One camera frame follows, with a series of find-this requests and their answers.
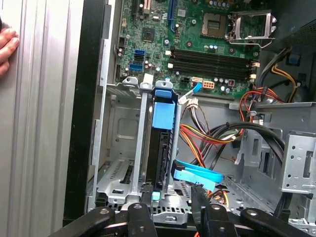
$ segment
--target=green circuit board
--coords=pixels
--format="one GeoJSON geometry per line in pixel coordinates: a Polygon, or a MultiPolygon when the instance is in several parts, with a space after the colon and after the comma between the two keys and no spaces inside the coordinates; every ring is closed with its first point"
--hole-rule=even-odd
{"type": "MultiPolygon", "coordinates": [[[[154,80],[170,80],[176,91],[188,91],[192,88],[192,77],[203,78],[203,81],[213,81],[214,88],[204,88],[200,92],[202,95],[240,98],[248,89],[250,81],[248,79],[236,79],[234,85],[227,87],[224,82],[219,82],[221,78],[215,78],[208,75],[199,75],[199,73],[179,73],[168,68],[169,55],[165,52],[170,50],[170,46],[176,49],[209,53],[215,55],[224,55],[232,58],[242,58],[249,60],[258,60],[259,47],[232,45],[222,37],[229,31],[230,12],[250,11],[264,9],[265,4],[259,5],[244,3],[244,0],[176,0],[174,9],[173,26],[170,26],[168,20],[168,10],[170,2],[163,0],[151,0],[150,11],[146,13],[139,9],[142,4],[140,0],[124,0],[120,34],[118,40],[117,56],[117,77],[116,82],[122,81],[126,76],[137,76],[142,81],[144,73],[154,75],[154,80]],[[134,7],[137,7],[136,14],[132,14],[134,7]],[[208,37],[202,35],[203,21],[206,17],[223,16],[218,22],[211,25],[215,30],[214,34],[218,37],[208,37]],[[132,70],[134,65],[134,53],[136,50],[145,52],[144,60],[141,63],[142,69],[132,70]],[[183,79],[190,80],[189,83],[182,83],[183,79]],[[221,89],[222,86],[229,88],[229,93],[221,89]]],[[[240,33],[243,36],[260,35],[265,24],[265,19],[253,18],[247,19],[242,23],[240,33]]]]}

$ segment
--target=screw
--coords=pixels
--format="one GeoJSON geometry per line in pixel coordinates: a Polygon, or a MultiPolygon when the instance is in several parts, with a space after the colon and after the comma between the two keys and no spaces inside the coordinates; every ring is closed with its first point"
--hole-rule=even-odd
{"type": "Polygon", "coordinates": [[[102,209],[100,211],[100,214],[108,214],[108,213],[109,213],[109,211],[107,209],[102,209]]]}
{"type": "Polygon", "coordinates": [[[134,208],[135,209],[140,209],[140,208],[142,208],[142,206],[141,205],[135,205],[134,208]]]}
{"type": "Polygon", "coordinates": [[[219,205],[212,205],[212,208],[214,209],[214,210],[219,210],[220,209],[220,206],[219,205]]]}
{"type": "Polygon", "coordinates": [[[258,213],[255,212],[255,211],[253,211],[253,210],[247,210],[247,213],[248,213],[249,215],[251,215],[251,216],[256,216],[256,215],[258,215],[258,213]]]}

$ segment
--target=blue sata port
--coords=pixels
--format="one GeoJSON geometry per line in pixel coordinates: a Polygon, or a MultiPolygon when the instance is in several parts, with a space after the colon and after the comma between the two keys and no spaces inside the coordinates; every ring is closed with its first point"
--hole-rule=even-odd
{"type": "Polygon", "coordinates": [[[142,71],[143,70],[143,65],[142,64],[136,64],[132,63],[129,65],[129,69],[132,71],[142,71]]]}
{"type": "Polygon", "coordinates": [[[145,51],[137,49],[137,50],[135,50],[134,55],[145,56],[145,51]]]}

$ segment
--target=human hand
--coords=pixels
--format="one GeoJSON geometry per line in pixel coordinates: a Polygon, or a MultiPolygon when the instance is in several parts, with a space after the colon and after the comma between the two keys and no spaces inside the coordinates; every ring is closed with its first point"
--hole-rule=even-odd
{"type": "Polygon", "coordinates": [[[0,33],[0,77],[9,69],[9,57],[19,45],[19,38],[13,29],[3,29],[0,33]]]}

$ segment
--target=motherboard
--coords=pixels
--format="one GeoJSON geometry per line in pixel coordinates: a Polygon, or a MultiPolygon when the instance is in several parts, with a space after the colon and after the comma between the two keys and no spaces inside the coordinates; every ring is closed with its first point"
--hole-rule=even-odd
{"type": "MultiPolygon", "coordinates": [[[[260,47],[231,44],[234,12],[265,9],[256,0],[124,0],[116,82],[144,73],[200,95],[240,98],[255,79],[260,47]]],[[[243,17],[241,36],[261,35],[264,17],[243,17]]]]}

